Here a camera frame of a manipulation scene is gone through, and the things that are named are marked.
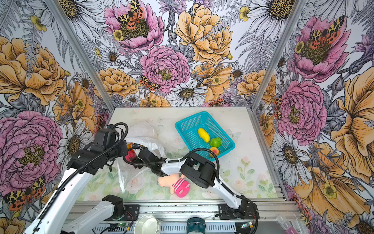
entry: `pink plush toy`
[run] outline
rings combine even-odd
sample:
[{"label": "pink plush toy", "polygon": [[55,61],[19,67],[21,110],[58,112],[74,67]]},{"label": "pink plush toy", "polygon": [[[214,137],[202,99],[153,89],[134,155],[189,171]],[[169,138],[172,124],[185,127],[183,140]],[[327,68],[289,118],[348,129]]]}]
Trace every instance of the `pink plush toy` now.
[{"label": "pink plush toy", "polygon": [[158,182],[161,187],[170,187],[171,195],[175,193],[178,197],[186,196],[190,190],[190,183],[184,179],[184,175],[179,177],[178,173],[160,177]]}]

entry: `black cable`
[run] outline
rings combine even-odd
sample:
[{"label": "black cable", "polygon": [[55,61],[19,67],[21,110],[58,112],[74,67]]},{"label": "black cable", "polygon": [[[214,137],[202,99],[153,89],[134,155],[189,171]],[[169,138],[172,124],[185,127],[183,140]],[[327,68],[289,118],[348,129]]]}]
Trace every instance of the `black cable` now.
[{"label": "black cable", "polygon": [[41,220],[45,217],[45,215],[47,214],[47,212],[49,211],[49,209],[51,208],[52,204],[54,203],[54,201],[57,199],[58,195],[60,194],[60,192],[62,191],[62,189],[72,180],[72,178],[74,178],[77,174],[79,174],[80,172],[82,172],[88,165],[90,165],[92,162],[96,161],[98,158],[106,155],[108,152],[110,152],[111,150],[113,150],[115,147],[117,147],[120,143],[123,142],[123,140],[125,139],[127,133],[129,132],[129,127],[127,126],[127,124],[125,123],[117,123],[114,125],[114,127],[118,126],[118,125],[123,125],[125,126],[125,132],[123,132],[123,129],[121,129],[121,138],[118,139],[112,146],[110,146],[107,150],[99,153],[98,155],[96,155],[94,158],[90,159],[88,162],[86,162],[84,165],[82,165],[81,167],[79,167],[76,171],[74,171],[62,184],[61,186],[59,187],[59,189],[56,191],[56,193],[51,197],[50,201],[46,204],[45,208],[43,209],[42,213],[40,214],[39,216],[39,223],[38,225],[35,227],[34,230],[37,230],[37,227],[39,226]]}]

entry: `purple flower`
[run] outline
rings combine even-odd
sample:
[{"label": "purple flower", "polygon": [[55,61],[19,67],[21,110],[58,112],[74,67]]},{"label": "purple flower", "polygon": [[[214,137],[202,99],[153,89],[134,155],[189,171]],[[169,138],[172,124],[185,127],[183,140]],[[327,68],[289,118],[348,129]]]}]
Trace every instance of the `purple flower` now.
[{"label": "purple flower", "polygon": [[160,0],[160,12],[177,13],[180,15],[186,10],[186,0]]},{"label": "purple flower", "polygon": [[204,7],[212,7],[213,0],[196,0],[196,3],[204,5]]},{"label": "purple flower", "polygon": [[35,111],[0,119],[0,192],[25,191],[37,179],[49,183],[60,171],[56,163],[60,127]]},{"label": "purple flower", "polygon": [[312,81],[291,81],[282,95],[279,131],[292,135],[302,146],[311,144],[326,124],[327,110],[323,99],[321,88]]},{"label": "purple flower", "polygon": [[186,83],[190,78],[190,67],[186,57],[166,46],[154,47],[140,58],[143,75],[150,82],[160,85],[160,92],[169,93],[170,88]]},{"label": "purple flower", "polygon": [[347,28],[347,17],[343,18],[343,25],[339,30],[339,36],[331,44],[321,42],[318,45],[311,44],[310,33],[313,30],[323,31],[332,22],[327,22],[327,18],[321,21],[320,18],[311,17],[301,30],[301,35],[297,38],[295,53],[291,58],[292,71],[301,74],[305,79],[313,79],[320,83],[334,74],[345,62],[348,52],[344,53],[347,47],[347,40],[350,30]]},{"label": "purple flower", "polygon": [[113,6],[104,9],[105,23],[109,25],[107,32],[113,34],[113,41],[120,44],[119,52],[124,55],[150,49],[161,44],[163,40],[164,24],[161,16],[157,17],[149,4],[145,6],[141,0],[139,3],[144,10],[144,18],[136,23],[134,29],[123,27],[117,20],[119,16],[128,14],[130,4],[123,6],[121,3],[119,8]]}]

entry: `plastic bag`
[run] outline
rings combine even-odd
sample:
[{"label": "plastic bag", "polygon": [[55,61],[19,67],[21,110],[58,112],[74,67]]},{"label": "plastic bag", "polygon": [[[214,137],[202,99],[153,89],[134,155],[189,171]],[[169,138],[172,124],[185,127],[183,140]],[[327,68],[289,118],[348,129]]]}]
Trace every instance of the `plastic bag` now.
[{"label": "plastic bag", "polygon": [[[154,128],[147,122],[140,122],[129,127],[129,132],[125,140],[127,143],[137,143],[147,147],[154,155],[166,157],[164,146],[156,138],[157,133]],[[136,155],[138,155],[139,152],[140,150],[135,150]],[[122,193],[126,191],[126,185],[133,180],[133,178],[149,169],[148,167],[143,167],[142,169],[134,168],[134,166],[125,163],[122,158],[118,158],[116,161]]]}]

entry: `floral tablecloth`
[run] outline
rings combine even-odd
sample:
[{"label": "floral tablecloth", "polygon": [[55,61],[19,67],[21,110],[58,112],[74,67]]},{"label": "floral tablecloth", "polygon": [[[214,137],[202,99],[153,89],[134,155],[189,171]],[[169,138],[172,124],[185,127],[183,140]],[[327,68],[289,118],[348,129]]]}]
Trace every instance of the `floral tablecloth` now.
[{"label": "floral tablecloth", "polygon": [[[201,111],[209,112],[236,144],[235,149],[220,158],[222,178],[248,198],[276,198],[273,182],[245,107],[120,108],[114,111],[110,123],[125,122],[131,126],[139,121],[146,121],[156,130],[167,157],[180,158],[189,150],[174,124]],[[126,191],[122,193],[117,167],[115,162],[112,172],[107,166],[99,169],[78,200],[101,200],[108,194],[124,200],[180,199],[175,194],[170,195],[169,188],[160,187],[157,176],[150,170],[130,179],[126,184]],[[210,189],[202,189],[191,183],[191,189],[183,199],[219,199],[219,196]]]}]

